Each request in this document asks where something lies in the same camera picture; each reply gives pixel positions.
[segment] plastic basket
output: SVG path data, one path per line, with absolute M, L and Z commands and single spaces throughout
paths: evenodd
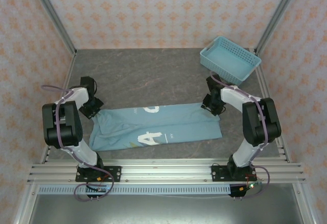
M 261 59 L 223 36 L 200 52 L 200 63 L 221 78 L 240 85 L 261 63 Z

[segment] aluminum frame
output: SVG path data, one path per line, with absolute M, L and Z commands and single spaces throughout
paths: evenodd
M 264 34 L 262 35 L 258 46 L 255 49 L 255 52 L 257 54 L 260 54 L 262 50 L 264 49 L 267 41 L 269 40 L 270 36 L 272 35 L 274 29 L 276 28 L 279 20 L 281 19 L 283 13 L 285 12 L 287 6 L 289 5 L 291 0 L 281 0 L 278 7 L 276 8 L 276 11 L 274 12 L 267 28 L 264 31 Z
M 111 183 L 103 184 L 101 189 L 106 190 Z M 40 185 L 38 195 L 73 195 L 78 183 L 67 185 Z M 105 192 L 97 192 L 88 189 L 86 186 L 79 187 L 76 191 L 78 194 L 98 195 Z M 230 194 L 229 184 L 212 184 L 212 185 L 115 185 L 110 195 L 224 195 Z
M 55 25 L 56 29 L 58 30 L 63 42 L 65 43 L 67 49 L 72 53 L 76 53 L 76 49 L 74 44 L 68 35 L 65 27 L 63 26 L 55 8 L 53 7 L 50 0 L 40 0 L 44 6 L 45 11 L 48 13 L 50 19 L 52 20 L 53 24 Z
M 67 85 L 72 66 L 65 81 Z M 261 67 L 256 70 L 263 97 L 269 96 Z M 255 165 L 266 166 L 271 173 L 271 183 L 292 184 L 296 193 L 297 204 L 304 223 L 319 223 L 316 212 L 310 199 L 310 188 L 306 182 L 306 175 L 300 163 L 291 163 L 289 150 L 283 138 L 276 140 L 279 156 L 270 158 L 257 158 Z M 24 199 L 19 207 L 15 224 L 28 223 L 35 204 L 38 189 L 43 184 L 75 185 L 76 162 L 74 160 L 48 160 L 45 153 L 44 164 L 32 166 L 25 190 Z M 210 186 L 212 182 L 211 165 L 218 163 L 226 165 L 227 159 L 180 159 L 180 160 L 104 160 L 105 165 L 123 166 L 121 182 L 118 185 L 155 185 L 155 184 L 200 184 Z M 264 171 L 258 169 L 258 177 L 267 180 Z

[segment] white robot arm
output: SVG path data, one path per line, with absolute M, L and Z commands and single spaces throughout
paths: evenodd
M 72 88 L 72 95 L 69 96 L 67 99 L 64 100 L 61 104 L 64 105 L 66 102 L 75 102 L 77 110 L 79 110 L 86 102 L 89 101 L 87 88 L 85 87 L 76 87 Z M 97 154 L 96 152 L 92 151 L 89 146 L 85 143 L 84 139 L 82 138 L 81 141 L 78 142 L 77 146 L 65 146 L 65 148 L 61 150 L 67 152 L 69 155 L 73 157 L 73 154 L 79 158 L 81 161 L 89 164 L 89 165 L 96 165 L 97 164 Z M 87 168 L 85 164 L 79 163 L 78 165 L 81 168 Z
M 94 170 L 92 167 L 103 169 L 104 166 L 100 156 L 83 140 L 78 110 L 88 118 L 100 111 L 103 102 L 94 96 L 96 91 L 95 81 L 90 77 L 82 77 L 79 86 L 69 89 L 68 93 L 55 103 L 42 107 L 45 142 L 67 152 L 78 161 L 79 175 L 90 182 L 104 174 L 103 170 Z
M 226 85 L 217 74 L 211 74 L 207 78 L 207 84 L 210 95 L 204 98 L 202 108 L 213 115 L 219 115 L 228 103 L 242 113 L 245 139 L 230 156 L 227 168 L 234 180 L 244 179 L 252 171 L 253 159 L 282 133 L 274 102 L 270 98 L 251 96 L 237 86 Z

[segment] orange patterned wall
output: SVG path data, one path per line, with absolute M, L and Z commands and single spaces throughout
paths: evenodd
M 280 0 L 51 0 L 77 49 L 256 47 Z
M 31 164 L 45 143 L 41 107 L 71 61 L 39 0 L 0 0 L 0 223 L 12 223 Z
M 261 55 L 294 161 L 327 219 L 327 0 L 293 0 Z

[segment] gray marble surface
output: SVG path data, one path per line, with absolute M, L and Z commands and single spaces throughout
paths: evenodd
M 117 49 L 79 50 L 68 86 L 80 77 L 91 76 L 98 83 L 96 97 L 102 109 L 145 107 L 202 102 L 208 93 L 209 70 L 200 64 L 201 49 Z M 255 72 L 240 88 L 261 96 Z M 93 121 L 82 114 L 84 139 L 88 142 Z M 220 115 L 223 138 L 216 140 L 156 145 L 116 151 L 102 151 L 103 159 L 227 158 L 243 141 L 242 114 L 230 105 Z M 260 156 L 278 156 L 277 145 L 268 145 Z M 70 159 L 52 149 L 49 159 Z

